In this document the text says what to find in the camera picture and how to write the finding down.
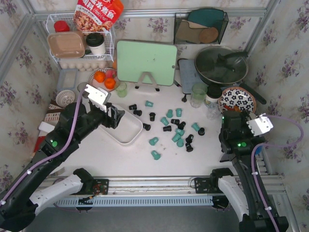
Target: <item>snack bag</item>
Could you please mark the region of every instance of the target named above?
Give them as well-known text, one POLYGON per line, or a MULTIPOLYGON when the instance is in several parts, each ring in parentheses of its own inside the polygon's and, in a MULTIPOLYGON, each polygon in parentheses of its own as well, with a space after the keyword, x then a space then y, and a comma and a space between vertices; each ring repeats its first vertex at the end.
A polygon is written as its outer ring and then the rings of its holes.
POLYGON ((80 31, 109 30, 123 10, 120 0, 78 0, 73 21, 80 31))

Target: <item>dish rack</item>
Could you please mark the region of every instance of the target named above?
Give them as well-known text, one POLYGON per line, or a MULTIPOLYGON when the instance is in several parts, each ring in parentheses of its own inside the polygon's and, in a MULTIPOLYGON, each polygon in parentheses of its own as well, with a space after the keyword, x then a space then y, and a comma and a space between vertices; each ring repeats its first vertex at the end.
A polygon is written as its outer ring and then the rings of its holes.
MULTIPOLYGON (((76 26, 73 22, 73 13, 67 13, 67 14, 50 14, 46 21, 46 30, 48 34, 55 33, 54 24, 55 22, 59 20, 66 21, 68 26, 70 27, 70 31, 75 31, 76 26)), ((105 49, 106 53, 102 55, 84 55, 82 58, 74 58, 74 59, 60 59, 55 57, 51 50, 49 50, 50 55, 55 60, 55 62, 59 63, 60 61, 67 61, 67 60, 78 60, 78 61, 102 61, 102 60, 113 60, 114 55, 114 44, 115 44, 115 30, 112 27, 109 31, 97 31, 98 33, 102 34, 104 36, 104 43, 105 43, 105 49)), ((89 31, 83 31, 83 34, 86 36, 92 32, 89 31)))

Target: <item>black bottle cap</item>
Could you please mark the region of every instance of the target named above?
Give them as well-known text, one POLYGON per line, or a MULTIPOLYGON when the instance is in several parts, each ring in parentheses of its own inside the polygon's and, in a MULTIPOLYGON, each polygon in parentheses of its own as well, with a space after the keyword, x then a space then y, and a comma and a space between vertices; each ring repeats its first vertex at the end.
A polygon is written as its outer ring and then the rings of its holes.
POLYGON ((185 147, 186 147, 186 149, 187 149, 187 152, 193 151, 193 147, 191 147, 191 144, 186 143, 186 144, 185 144, 185 147))
POLYGON ((133 114, 137 115, 137 116, 141 116, 143 112, 141 110, 135 110, 133 111, 133 114))
POLYGON ((137 105, 136 104, 130 105, 129 110, 137 110, 137 105))
POLYGON ((204 135, 204 134, 205 134, 205 129, 201 127, 201 128, 198 130, 198 134, 199 134, 199 135, 204 135))
POLYGON ((150 116, 150 121, 153 122, 155 120, 155 113, 151 112, 149 116, 150 116))
POLYGON ((190 134, 186 139, 185 139, 185 141, 187 142, 187 143, 192 143, 192 141, 193 141, 193 138, 194 138, 194 136, 192 135, 192 134, 190 134))
POLYGON ((178 129, 181 129, 183 130, 184 127, 185 127, 186 123, 185 122, 182 122, 181 124, 178 125, 178 129))
POLYGON ((98 47, 103 43, 104 43, 104 36, 101 35, 100 33, 97 32, 90 33, 86 37, 86 44, 89 47, 98 47))
POLYGON ((172 126, 166 126, 163 128, 163 131, 172 131, 172 126))
POLYGON ((210 85, 207 88, 207 96, 213 99, 220 98, 222 95, 222 90, 219 86, 217 85, 210 85))
POLYGON ((170 122, 171 122, 172 124, 179 125, 180 120, 179 120, 179 119, 172 119, 170 122))
POLYGON ((150 130, 151 126, 149 124, 143 123, 143 128, 147 131, 150 130))

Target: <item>red cup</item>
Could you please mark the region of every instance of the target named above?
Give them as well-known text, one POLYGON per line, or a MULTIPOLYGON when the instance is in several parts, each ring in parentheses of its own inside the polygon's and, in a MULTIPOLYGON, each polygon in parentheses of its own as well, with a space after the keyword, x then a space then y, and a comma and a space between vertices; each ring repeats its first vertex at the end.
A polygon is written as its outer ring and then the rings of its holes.
POLYGON ((55 22, 54 28, 56 32, 70 31, 70 27, 68 26, 67 22, 63 20, 55 22))

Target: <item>black lid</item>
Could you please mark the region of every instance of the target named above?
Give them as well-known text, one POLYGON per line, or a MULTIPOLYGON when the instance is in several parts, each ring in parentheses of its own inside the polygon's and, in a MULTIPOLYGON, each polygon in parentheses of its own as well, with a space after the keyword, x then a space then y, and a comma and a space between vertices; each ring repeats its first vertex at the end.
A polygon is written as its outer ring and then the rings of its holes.
POLYGON ((104 37, 100 33, 90 33, 86 37, 86 43, 90 47, 97 47, 104 43, 104 37))
POLYGON ((219 86, 217 85, 210 85, 208 86, 207 89, 207 96, 209 96, 210 98, 219 98, 222 95, 222 90, 219 86))

